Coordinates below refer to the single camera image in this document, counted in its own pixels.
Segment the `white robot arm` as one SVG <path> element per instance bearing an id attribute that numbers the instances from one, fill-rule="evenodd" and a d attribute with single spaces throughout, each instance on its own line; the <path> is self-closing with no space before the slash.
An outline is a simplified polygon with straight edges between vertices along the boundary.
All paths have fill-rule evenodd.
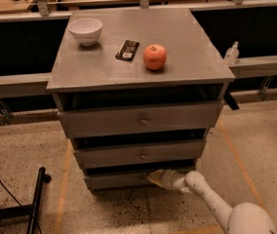
<path id="1" fill-rule="evenodd" d="M 150 173 L 147 179 L 167 190 L 200 196 L 225 234 L 277 234 L 267 211 L 252 203 L 231 207 L 197 171 L 185 174 L 174 170 L 158 170 Z"/>

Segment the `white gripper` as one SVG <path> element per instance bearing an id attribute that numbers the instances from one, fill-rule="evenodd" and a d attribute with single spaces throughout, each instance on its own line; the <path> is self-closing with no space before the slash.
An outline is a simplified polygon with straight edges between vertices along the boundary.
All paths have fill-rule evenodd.
<path id="1" fill-rule="evenodd" d="M 185 182 L 185 174 L 174 170 L 157 170 L 151 172 L 147 179 L 150 183 L 165 188 L 167 190 L 176 190 L 188 192 L 188 186 Z"/>

